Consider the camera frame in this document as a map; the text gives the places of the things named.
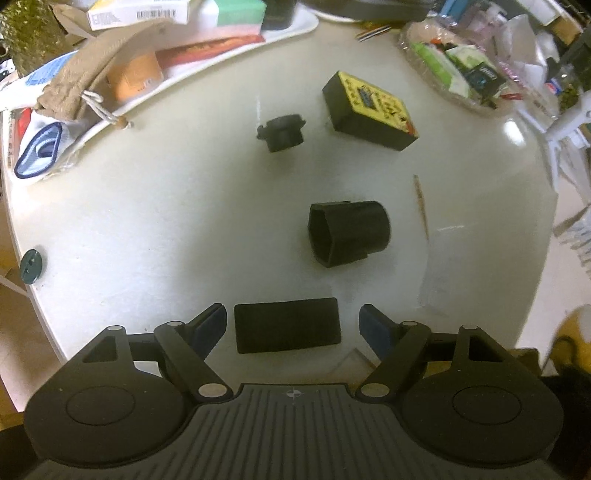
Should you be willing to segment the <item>white serving tray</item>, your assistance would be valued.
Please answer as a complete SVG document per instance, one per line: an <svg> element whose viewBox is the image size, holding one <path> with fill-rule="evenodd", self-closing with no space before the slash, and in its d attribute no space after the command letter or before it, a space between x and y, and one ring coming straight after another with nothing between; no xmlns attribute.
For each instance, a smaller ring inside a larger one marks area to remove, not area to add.
<svg viewBox="0 0 591 480"><path fill-rule="evenodd" d="M294 18L290 27L283 30L263 31L256 40L249 43L243 37L231 37L157 51L155 55L163 73L162 82L154 89L123 102L113 111L113 114L125 116L150 98L216 64L250 50L311 33L317 28L317 16L303 6L297 6L294 9ZM9 84L1 90L1 109L12 112L35 106L39 97L47 93L49 87L54 85L58 78L70 73L73 61L80 58L81 56L74 50Z"/></svg>

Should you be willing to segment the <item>yellow white carton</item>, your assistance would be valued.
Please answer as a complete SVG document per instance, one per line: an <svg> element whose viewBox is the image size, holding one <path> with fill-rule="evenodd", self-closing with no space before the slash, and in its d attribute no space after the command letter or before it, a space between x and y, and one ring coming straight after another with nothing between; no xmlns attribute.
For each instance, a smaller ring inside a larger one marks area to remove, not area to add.
<svg viewBox="0 0 591 480"><path fill-rule="evenodd" d="M90 28L99 31L160 18L186 24L189 6L184 0L99 0L86 14Z"/></svg>

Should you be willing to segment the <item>black rectangular block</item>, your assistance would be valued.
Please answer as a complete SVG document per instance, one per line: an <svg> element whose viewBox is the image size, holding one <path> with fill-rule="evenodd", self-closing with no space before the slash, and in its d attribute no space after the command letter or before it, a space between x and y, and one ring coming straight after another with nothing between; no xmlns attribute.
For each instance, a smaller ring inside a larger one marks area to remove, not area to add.
<svg viewBox="0 0 591 480"><path fill-rule="evenodd" d="M341 343L334 297L235 306L239 354L283 352Z"/></svg>

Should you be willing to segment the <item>beige drawstring pouch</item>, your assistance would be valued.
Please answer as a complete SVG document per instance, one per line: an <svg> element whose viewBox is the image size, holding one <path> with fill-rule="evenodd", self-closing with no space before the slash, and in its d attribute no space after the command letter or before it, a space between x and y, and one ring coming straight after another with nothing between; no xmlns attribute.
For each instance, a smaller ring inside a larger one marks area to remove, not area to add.
<svg viewBox="0 0 591 480"><path fill-rule="evenodd" d="M58 121L81 120L90 108L102 120L123 129L124 117L102 106L107 73L137 43L172 21L156 18L133 25L106 30L80 48L61 68L38 97L34 110Z"/></svg>

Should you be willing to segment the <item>red flat box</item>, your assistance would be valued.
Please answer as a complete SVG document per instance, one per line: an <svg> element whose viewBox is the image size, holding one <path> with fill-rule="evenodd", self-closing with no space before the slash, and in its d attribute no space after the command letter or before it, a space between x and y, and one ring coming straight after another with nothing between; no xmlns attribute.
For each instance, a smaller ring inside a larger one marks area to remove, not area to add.
<svg viewBox="0 0 591 480"><path fill-rule="evenodd" d="M263 35L231 37L160 50L155 55L160 68L168 69L178 65L209 60L242 46L264 42L266 42L266 39L263 38Z"/></svg>

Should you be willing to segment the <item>yellow pig toy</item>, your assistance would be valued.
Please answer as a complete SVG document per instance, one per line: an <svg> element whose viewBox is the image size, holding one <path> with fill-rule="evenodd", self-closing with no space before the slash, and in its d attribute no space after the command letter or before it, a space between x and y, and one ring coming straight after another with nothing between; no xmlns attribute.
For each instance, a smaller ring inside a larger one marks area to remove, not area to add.
<svg viewBox="0 0 591 480"><path fill-rule="evenodd" d="M578 367L590 372L590 305L574 310L556 332L550 359L557 370Z"/></svg>

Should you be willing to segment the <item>green round cap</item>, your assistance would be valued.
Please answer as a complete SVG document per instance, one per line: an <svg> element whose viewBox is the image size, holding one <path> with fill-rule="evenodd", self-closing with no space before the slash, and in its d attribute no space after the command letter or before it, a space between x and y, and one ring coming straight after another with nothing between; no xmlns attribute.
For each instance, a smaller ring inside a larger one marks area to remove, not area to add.
<svg viewBox="0 0 591 480"><path fill-rule="evenodd" d="M34 284L43 273L43 258L37 249L29 249L22 256L19 264L22 282L26 285Z"/></svg>

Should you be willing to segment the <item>black thermos bottle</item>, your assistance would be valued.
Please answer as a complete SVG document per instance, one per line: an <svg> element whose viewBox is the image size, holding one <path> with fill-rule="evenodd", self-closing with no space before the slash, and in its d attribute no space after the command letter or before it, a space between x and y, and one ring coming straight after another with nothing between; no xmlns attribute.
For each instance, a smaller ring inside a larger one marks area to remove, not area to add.
<svg viewBox="0 0 591 480"><path fill-rule="evenodd" d="M294 19L297 0L264 0L266 13L263 17L263 30L284 30L290 27Z"/></svg>

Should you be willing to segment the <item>glass vase with flowers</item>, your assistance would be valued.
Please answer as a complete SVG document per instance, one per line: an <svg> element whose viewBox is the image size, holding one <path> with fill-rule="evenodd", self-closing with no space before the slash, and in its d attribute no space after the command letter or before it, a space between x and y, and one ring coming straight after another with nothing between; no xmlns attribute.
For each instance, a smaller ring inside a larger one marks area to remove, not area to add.
<svg viewBox="0 0 591 480"><path fill-rule="evenodd" d="M21 77L71 51L46 1L8 1L1 9L1 36Z"/></svg>

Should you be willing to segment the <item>orange round tin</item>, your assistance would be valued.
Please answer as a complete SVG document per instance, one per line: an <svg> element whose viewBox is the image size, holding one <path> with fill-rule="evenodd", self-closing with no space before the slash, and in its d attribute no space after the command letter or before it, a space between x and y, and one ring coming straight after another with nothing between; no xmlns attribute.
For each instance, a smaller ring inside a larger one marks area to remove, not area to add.
<svg viewBox="0 0 591 480"><path fill-rule="evenodd" d="M115 65L107 74L114 99L120 103L152 91L164 76L154 52L136 56L127 63Z"/></svg>

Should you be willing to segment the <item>blue white mask package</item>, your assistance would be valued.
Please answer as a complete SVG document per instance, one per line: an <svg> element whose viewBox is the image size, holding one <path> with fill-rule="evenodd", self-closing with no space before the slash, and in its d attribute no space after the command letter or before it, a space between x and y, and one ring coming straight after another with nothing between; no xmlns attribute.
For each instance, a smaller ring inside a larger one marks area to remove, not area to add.
<svg viewBox="0 0 591 480"><path fill-rule="evenodd" d="M63 129L59 122L43 126L27 143L14 167L19 179L45 174L56 162Z"/></svg>

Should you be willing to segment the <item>glass snack dish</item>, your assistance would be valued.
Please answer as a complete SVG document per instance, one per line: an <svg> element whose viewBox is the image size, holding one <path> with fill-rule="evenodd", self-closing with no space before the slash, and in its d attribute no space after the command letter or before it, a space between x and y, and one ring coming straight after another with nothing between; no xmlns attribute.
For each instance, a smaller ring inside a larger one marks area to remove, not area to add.
<svg viewBox="0 0 591 480"><path fill-rule="evenodd" d="M503 116L524 99L523 89L481 47L436 18L407 24L399 46L433 89L476 114Z"/></svg>

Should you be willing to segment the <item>cardboard box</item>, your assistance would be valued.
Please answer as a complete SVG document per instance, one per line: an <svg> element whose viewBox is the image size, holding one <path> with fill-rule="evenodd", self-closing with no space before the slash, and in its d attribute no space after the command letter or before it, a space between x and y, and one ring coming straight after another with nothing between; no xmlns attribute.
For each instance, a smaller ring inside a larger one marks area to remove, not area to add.
<svg viewBox="0 0 591 480"><path fill-rule="evenodd" d="M540 355L537 349L514 348L509 350L509 354L535 376L542 375L543 369L540 366ZM451 360L430 361L422 378L443 373L451 368L451 364ZM345 383L349 386L349 390L355 392L363 380L373 373L379 365L380 361L374 362L359 349L353 349L339 362L337 367L329 372L329 382Z"/></svg>

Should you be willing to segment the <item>black cylindrical adapter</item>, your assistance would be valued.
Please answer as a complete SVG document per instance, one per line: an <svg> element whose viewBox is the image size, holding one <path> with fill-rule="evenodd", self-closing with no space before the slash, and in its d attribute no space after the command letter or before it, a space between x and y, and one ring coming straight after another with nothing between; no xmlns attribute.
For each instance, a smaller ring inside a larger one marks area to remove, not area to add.
<svg viewBox="0 0 591 480"><path fill-rule="evenodd" d="M384 251L391 223L377 201L316 203L308 212L308 239L315 260L332 268Z"/></svg>

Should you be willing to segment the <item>black lens cap knob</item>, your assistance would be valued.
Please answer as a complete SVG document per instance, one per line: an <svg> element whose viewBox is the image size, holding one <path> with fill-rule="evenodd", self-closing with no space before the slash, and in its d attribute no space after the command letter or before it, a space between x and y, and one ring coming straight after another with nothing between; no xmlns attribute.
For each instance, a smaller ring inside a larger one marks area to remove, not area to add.
<svg viewBox="0 0 591 480"><path fill-rule="evenodd" d="M304 142L301 133L304 125L305 121L299 114L276 117L257 127L256 138L266 142L270 153L284 151Z"/></svg>

